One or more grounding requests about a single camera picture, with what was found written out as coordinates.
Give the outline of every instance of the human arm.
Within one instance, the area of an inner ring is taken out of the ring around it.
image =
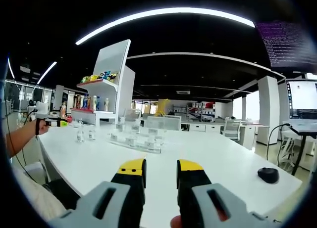
[[[6,148],[9,157],[11,158],[15,154],[19,153],[20,150],[35,136],[36,120],[27,123],[24,127],[21,127],[10,134],[6,134]],[[39,134],[44,134],[49,130],[44,120],[40,121]]]

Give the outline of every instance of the ceiling light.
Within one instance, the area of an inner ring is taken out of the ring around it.
[[[11,72],[12,77],[15,79],[14,74],[13,74],[13,71],[12,71],[12,68],[11,68],[11,64],[10,64],[9,58],[8,58],[8,65],[9,65],[9,69],[10,69],[10,72]]]
[[[57,64],[57,62],[53,62],[50,67],[44,72],[44,74],[40,77],[39,81],[36,83],[37,85],[42,81],[42,79],[46,76],[46,74]]]
[[[111,23],[108,23],[106,25],[103,25],[102,27],[92,31],[91,33],[87,34],[80,40],[76,42],[76,45],[80,45],[83,42],[87,41],[94,35],[97,35],[107,29],[110,29],[116,25],[123,24],[126,22],[129,22],[131,20],[140,19],[144,17],[154,16],[154,15],[161,15],[161,14],[172,14],[172,13],[190,13],[190,14],[206,14],[206,15],[213,15],[218,16],[222,18],[227,18],[231,20],[238,21],[240,23],[246,24],[248,26],[251,26],[255,28],[254,23],[248,19],[242,18],[240,16],[229,14],[223,11],[213,10],[213,9],[204,9],[204,8],[191,8],[191,7],[175,7],[175,8],[163,8],[163,9],[154,9],[149,11],[144,11],[137,14],[132,14],[126,17],[123,17],[121,19],[117,19]]]

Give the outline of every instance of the black computer mouse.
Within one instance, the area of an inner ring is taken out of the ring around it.
[[[276,183],[279,180],[278,170],[274,168],[262,168],[258,170],[258,175],[267,183]]]

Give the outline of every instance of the floor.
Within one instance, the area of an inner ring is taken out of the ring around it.
[[[268,160],[272,163],[276,163],[277,161],[277,154],[280,148],[280,142],[278,142],[275,145],[271,145],[269,147],[269,154],[268,154]],[[257,143],[254,150],[257,155],[263,157],[266,159],[266,145]],[[287,216],[294,210],[298,202],[301,200],[305,189],[307,188],[307,184],[309,182],[309,171],[304,170],[302,168],[298,168],[295,177],[300,179],[303,183],[300,186],[300,188],[292,195],[290,196],[279,208],[276,213],[275,219],[278,221],[284,221]]]
[[[17,119],[17,114],[13,114],[9,116],[9,127],[11,131],[14,131],[14,129],[17,127],[16,119]],[[2,121],[2,126],[4,128],[4,131],[7,131],[6,120]],[[279,146],[280,146],[280,142],[278,142],[278,144],[276,145],[271,145],[269,148],[268,160],[272,163],[276,163],[277,161]],[[255,147],[253,148],[253,152],[265,159],[266,146],[256,143]],[[22,159],[21,153],[18,154],[18,157],[20,158],[22,165],[24,165],[24,161]],[[31,164],[39,160],[42,161],[42,155],[40,152],[39,142],[36,141],[35,139],[31,140],[25,146],[25,159],[27,164]],[[19,166],[16,158],[13,158],[12,163],[15,166]],[[303,183],[301,187],[292,196],[290,196],[279,208],[277,208],[275,219],[278,221],[284,221],[287,218],[287,216],[291,213],[291,211],[294,210],[298,202],[301,200],[301,197],[303,196],[305,189],[307,187],[307,184],[309,182],[309,171],[299,167],[295,174],[295,177],[300,179]]]

